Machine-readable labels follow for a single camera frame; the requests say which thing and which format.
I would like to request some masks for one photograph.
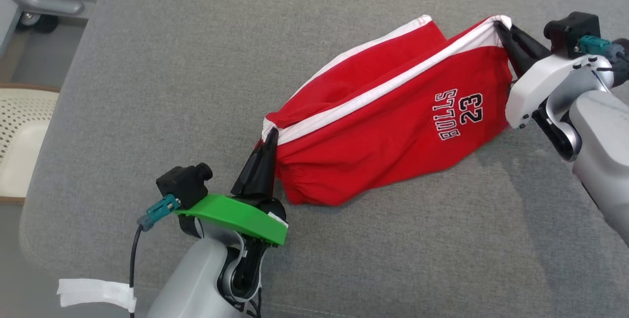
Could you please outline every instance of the green bracket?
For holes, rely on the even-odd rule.
[[[284,244],[287,228],[257,208],[220,194],[208,194],[189,210],[176,210],[177,215],[189,215],[213,222],[239,233],[261,238],[270,244]]]

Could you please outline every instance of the gray table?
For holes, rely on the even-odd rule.
[[[446,36],[507,14],[600,15],[625,0],[99,0],[61,91],[23,211],[25,256],[58,276],[124,282],[155,178],[208,163],[228,192],[277,110],[336,54],[427,13]],[[629,101],[629,88],[616,94]],[[285,201],[281,188],[277,196]],[[537,128],[451,170],[339,208],[291,206],[264,263],[266,317],[626,317],[629,250]],[[176,218],[140,240],[140,314],[193,243]]]

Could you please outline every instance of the gray fabric surface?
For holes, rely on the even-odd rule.
[[[41,149],[22,249],[53,273],[126,281],[135,219],[159,198],[156,177],[203,161],[214,170],[211,190],[229,192],[267,112],[338,53],[421,14],[446,36],[507,14],[545,41],[546,22],[577,10],[599,14],[605,36],[629,36],[627,8],[625,0],[99,0]],[[616,94],[629,101],[629,88]],[[629,311],[629,249],[536,127],[506,131],[446,172],[339,208],[288,204],[287,213],[287,244],[265,260],[266,317]],[[175,217],[143,234],[137,286],[161,287],[193,241]],[[146,292],[144,307],[155,294]]]

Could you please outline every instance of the red garment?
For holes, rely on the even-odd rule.
[[[277,177],[290,202],[339,205],[452,167],[505,126],[512,75],[492,16],[446,40],[422,16],[323,67],[278,111]]]

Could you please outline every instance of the red fabric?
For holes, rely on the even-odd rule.
[[[429,23],[366,49],[313,79],[267,119],[286,128],[341,105],[468,31],[445,40]],[[357,111],[281,144],[277,177],[292,203],[334,206],[371,188],[445,170],[503,130],[511,79],[501,48],[449,56]]]

